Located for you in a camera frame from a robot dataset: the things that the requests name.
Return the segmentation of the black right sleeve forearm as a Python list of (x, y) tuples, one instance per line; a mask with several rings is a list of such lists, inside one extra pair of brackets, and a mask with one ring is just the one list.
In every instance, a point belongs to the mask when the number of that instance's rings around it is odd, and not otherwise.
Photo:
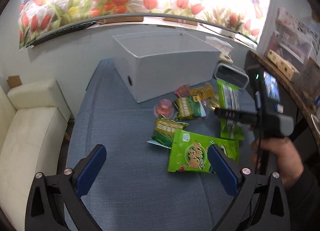
[(307, 167), (286, 196), (291, 230), (319, 230), (319, 183)]

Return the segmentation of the person's right hand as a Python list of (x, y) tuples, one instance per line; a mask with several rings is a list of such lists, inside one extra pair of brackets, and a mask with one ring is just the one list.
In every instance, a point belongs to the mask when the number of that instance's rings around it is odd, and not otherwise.
[(288, 138), (270, 138), (254, 141), (251, 143), (255, 151), (253, 161), (257, 162), (258, 147), (271, 152), (277, 159), (277, 170), (286, 189), (292, 187), (304, 171), (302, 159), (292, 141)]

